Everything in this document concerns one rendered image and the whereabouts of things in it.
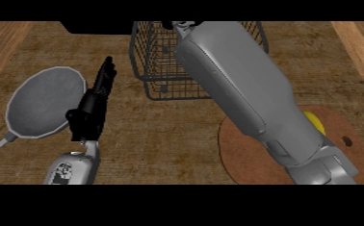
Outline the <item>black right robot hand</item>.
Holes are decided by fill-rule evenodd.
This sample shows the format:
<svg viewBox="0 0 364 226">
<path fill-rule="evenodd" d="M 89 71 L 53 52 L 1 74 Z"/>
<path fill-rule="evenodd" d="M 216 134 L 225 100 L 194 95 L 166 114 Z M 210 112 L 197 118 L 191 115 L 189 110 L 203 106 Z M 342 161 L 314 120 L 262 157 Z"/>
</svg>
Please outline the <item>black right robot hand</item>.
<svg viewBox="0 0 364 226">
<path fill-rule="evenodd" d="M 191 28 L 201 25 L 201 21 L 164 21 L 163 27 L 172 30 L 175 27 Z"/>
</svg>

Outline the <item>yellow cupcake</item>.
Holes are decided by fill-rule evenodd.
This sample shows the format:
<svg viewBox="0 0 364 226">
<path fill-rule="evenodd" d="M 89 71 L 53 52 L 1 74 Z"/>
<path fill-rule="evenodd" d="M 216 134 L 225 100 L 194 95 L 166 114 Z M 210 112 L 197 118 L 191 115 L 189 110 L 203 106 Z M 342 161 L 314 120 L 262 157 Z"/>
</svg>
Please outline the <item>yellow cupcake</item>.
<svg viewBox="0 0 364 226">
<path fill-rule="evenodd" d="M 303 114 L 305 114 L 306 118 L 309 119 L 309 122 L 314 125 L 315 129 L 318 130 L 318 132 L 325 136 L 324 125 L 322 125 L 318 117 L 315 116 L 315 114 L 311 113 L 309 111 L 303 111 Z"/>
</svg>

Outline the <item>round brown cutting board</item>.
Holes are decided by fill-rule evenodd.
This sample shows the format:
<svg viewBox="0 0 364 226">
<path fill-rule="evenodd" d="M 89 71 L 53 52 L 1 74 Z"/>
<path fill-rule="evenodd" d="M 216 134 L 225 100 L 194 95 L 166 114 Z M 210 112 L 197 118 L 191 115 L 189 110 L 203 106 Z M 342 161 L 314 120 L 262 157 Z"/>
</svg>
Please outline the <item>round brown cutting board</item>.
<svg viewBox="0 0 364 226">
<path fill-rule="evenodd" d="M 322 106 L 303 105 L 300 109 L 318 117 L 328 139 L 343 150 L 359 171 L 354 180 L 364 184 L 364 144 L 352 125 L 337 112 Z M 238 184 L 293 184 L 266 148 L 240 132 L 228 117 L 219 129 L 219 149 L 225 169 Z"/>
</svg>

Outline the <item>grey frying pan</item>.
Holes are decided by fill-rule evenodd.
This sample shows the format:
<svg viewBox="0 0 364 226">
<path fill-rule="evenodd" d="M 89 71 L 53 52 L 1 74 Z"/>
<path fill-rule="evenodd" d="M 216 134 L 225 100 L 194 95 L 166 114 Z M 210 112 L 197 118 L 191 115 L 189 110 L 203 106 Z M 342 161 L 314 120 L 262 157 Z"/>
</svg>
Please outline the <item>grey frying pan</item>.
<svg viewBox="0 0 364 226">
<path fill-rule="evenodd" d="M 65 113 L 75 109 L 87 90 L 81 73 L 55 66 L 34 74 L 18 87 L 6 109 L 7 133 L 0 147 L 16 138 L 44 138 L 67 126 Z"/>
</svg>

